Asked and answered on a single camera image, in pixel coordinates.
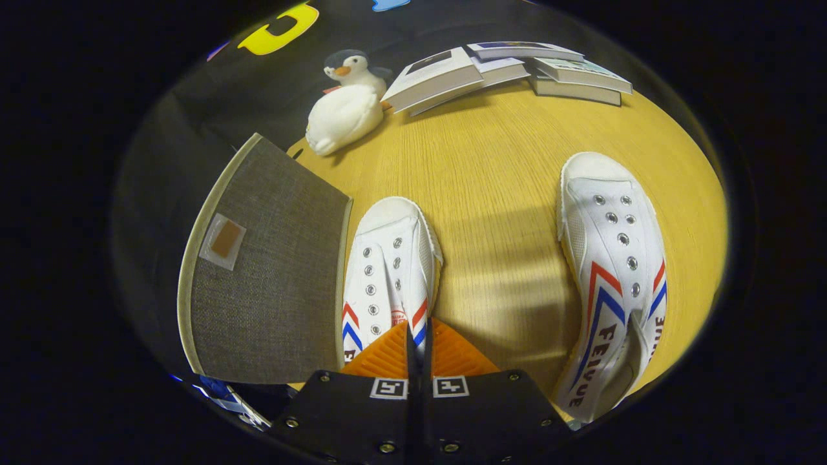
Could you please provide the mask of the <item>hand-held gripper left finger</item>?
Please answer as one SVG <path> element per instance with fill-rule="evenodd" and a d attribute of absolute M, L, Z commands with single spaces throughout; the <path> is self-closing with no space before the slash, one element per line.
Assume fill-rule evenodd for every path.
<path fill-rule="evenodd" d="M 372 342 L 352 367 L 387 357 L 393 376 L 318 370 L 271 427 L 271 436 L 307 464 L 410 464 L 416 452 L 420 377 L 405 323 Z"/>

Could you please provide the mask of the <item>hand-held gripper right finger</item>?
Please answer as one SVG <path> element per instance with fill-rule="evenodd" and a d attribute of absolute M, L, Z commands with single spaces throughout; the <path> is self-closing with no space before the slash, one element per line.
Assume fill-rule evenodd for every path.
<path fill-rule="evenodd" d="M 521 369 L 439 376 L 438 362 L 481 361 L 466 339 L 431 320 L 423 366 L 423 441 L 431 464 L 543 464 L 572 439 Z"/>

